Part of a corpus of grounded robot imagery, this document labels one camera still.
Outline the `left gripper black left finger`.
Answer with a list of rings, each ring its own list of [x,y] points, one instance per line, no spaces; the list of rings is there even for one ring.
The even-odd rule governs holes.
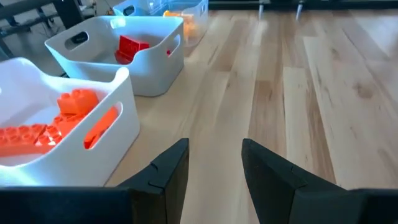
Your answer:
[[[179,224],[188,182],[190,145],[181,138],[119,184],[129,188],[132,222]]]

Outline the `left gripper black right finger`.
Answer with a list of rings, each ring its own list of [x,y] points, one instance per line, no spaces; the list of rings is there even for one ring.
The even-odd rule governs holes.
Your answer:
[[[249,138],[243,139],[241,158],[260,223],[288,223],[296,190],[344,190]]]

